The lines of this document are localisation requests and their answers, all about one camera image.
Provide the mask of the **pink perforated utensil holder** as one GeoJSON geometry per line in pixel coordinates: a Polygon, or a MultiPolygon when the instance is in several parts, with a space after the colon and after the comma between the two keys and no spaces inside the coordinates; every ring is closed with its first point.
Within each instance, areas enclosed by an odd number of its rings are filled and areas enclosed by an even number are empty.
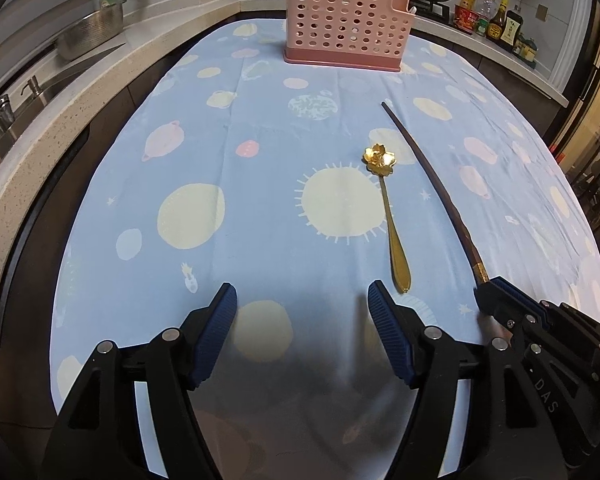
{"type": "Polygon", "coordinates": [[[397,73],[415,14],[411,0],[286,0],[284,59],[397,73]]]}

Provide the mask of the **blue patterned tablecloth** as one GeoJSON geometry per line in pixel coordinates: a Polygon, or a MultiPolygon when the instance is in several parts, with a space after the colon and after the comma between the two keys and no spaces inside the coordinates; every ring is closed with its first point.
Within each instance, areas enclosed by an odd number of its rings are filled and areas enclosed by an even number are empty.
{"type": "Polygon", "coordinates": [[[600,321],[600,253],[539,133],[458,54],[413,38],[397,73],[285,62],[282,20],[198,42],[158,82],[97,166],[55,292],[50,374],[65,400],[95,344],[139,344],[238,292],[239,367],[301,368],[345,382],[377,348],[361,320],[391,281],[378,177],[412,274],[402,302],[478,341],[474,277],[387,102],[448,190],[490,275],[600,321]]]}

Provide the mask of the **clear plastic bottle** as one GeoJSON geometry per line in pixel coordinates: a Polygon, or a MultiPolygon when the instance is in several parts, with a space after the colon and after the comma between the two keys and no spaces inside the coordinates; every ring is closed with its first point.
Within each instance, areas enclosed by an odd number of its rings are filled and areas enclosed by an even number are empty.
{"type": "Polygon", "coordinates": [[[496,0],[477,0],[475,11],[480,20],[490,21],[496,12],[496,0]]]}

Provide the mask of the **brown vinegar bottle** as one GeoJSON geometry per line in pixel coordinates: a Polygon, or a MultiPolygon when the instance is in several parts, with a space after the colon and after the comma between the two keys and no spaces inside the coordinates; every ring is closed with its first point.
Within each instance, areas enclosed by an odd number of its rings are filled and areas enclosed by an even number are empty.
{"type": "Polygon", "coordinates": [[[494,17],[490,19],[488,27],[486,28],[486,38],[493,42],[498,42],[502,36],[506,23],[507,6],[508,0],[501,0],[498,10],[494,14],[494,17]]]}

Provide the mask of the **red seasoning tub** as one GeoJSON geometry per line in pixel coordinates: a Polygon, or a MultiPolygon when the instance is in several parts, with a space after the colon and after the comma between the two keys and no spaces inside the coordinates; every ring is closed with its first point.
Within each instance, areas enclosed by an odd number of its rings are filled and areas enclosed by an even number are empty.
{"type": "Polygon", "coordinates": [[[455,6],[453,24],[456,28],[473,34],[476,30],[478,19],[480,15],[471,9],[467,9],[466,6],[455,6]]]}

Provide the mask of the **dark soy sauce bottle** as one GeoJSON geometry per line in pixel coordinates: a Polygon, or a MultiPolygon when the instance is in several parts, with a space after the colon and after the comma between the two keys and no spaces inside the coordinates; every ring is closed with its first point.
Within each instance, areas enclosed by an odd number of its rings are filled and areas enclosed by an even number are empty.
{"type": "Polygon", "coordinates": [[[516,10],[508,10],[498,44],[506,51],[513,52],[516,41],[520,34],[524,19],[516,10]]]}

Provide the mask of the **small green cap jar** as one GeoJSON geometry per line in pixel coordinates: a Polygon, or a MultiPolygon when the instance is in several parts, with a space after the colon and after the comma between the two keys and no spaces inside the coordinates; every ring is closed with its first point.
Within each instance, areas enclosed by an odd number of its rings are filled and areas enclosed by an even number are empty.
{"type": "Polygon", "coordinates": [[[489,27],[489,20],[484,16],[479,16],[476,21],[476,34],[484,37],[486,36],[486,30],[489,27]]]}

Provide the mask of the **brown chopstick gold band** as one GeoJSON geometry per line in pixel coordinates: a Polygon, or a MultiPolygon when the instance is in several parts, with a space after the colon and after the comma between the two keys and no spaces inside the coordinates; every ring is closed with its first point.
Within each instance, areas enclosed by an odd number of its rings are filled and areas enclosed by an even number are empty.
{"type": "Polygon", "coordinates": [[[424,152],[420,149],[419,145],[411,136],[411,133],[407,131],[407,128],[405,128],[398,116],[396,116],[396,113],[392,110],[391,106],[385,101],[381,102],[381,106],[388,114],[396,128],[402,134],[403,139],[412,150],[416,160],[419,162],[419,165],[422,166],[422,169],[425,171],[425,174],[428,177],[432,187],[436,191],[437,196],[440,198],[446,214],[453,225],[458,240],[464,249],[464,253],[471,267],[472,274],[474,274],[476,284],[481,285],[486,283],[489,281],[489,275],[486,273],[486,267],[484,266],[478,249],[471,238],[467,226],[465,226],[460,212],[453,204],[452,198],[443,185],[441,179],[438,177],[436,170],[434,170],[434,167],[430,164],[424,152]]]}

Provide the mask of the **stainless steel sink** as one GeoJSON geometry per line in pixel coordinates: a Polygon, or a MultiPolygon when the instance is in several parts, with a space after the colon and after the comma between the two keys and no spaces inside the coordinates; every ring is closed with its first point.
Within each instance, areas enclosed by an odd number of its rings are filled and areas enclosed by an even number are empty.
{"type": "Polygon", "coordinates": [[[106,58],[107,55],[120,47],[121,44],[117,44],[107,49],[97,48],[87,53],[83,58],[74,60],[63,67],[57,75],[50,78],[49,81],[43,82],[35,91],[31,91],[30,84],[26,84],[22,88],[26,99],[16,108],[14,122],[6,131],[0,130],[0,161],[22,136],[30,123],[62,90],[102,58],[106,58]]]}

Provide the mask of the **gold flower spoon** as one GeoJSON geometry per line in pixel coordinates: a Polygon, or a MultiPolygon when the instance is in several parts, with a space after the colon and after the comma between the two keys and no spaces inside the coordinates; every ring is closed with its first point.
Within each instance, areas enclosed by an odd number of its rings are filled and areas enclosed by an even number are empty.
{"type": "Polygon", "coordinates": [[[394,223],[386,185],[386,177],[389,177],[393,173],[393,167],[396,164],[396,155],[393,152],[389,152],[384,144],[375,143],[364,150],[362,159],[365,162],[366,169],[378,177],[387,221],[393,283],[400,294],[406,294],[412,286],[411,270],[408,266],[396,224],[394,223]]]}

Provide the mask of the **small dark jars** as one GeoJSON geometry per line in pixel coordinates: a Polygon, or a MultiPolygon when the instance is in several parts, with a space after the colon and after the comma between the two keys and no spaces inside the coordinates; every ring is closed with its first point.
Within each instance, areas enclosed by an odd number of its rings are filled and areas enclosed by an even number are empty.
{"type": "Polygon", "coordinates": [[[531,38],[527,38],[523,34],[520,34],[514,45],[513,54],[521,61],[534,67],[536,52],[538,52],[538,48],[534,41],[531,38]]]}

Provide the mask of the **soap dispenser pump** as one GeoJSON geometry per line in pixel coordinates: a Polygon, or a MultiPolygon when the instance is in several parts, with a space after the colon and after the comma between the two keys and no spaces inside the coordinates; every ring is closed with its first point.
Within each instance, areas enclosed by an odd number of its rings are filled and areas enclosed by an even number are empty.
{"type": "Polygon", "coordinates": [[[27,90],[30,91],[30,94],[26,97],[26,103],[31,103],[34,101],[40,102],[43,106],[47,104],[46,97],[44,96],[44,92],[42,87],[38,83],[38,78],[35,75],[31,76],[24,87],[21,89],[20,94],[23,94],[27,90]]]}

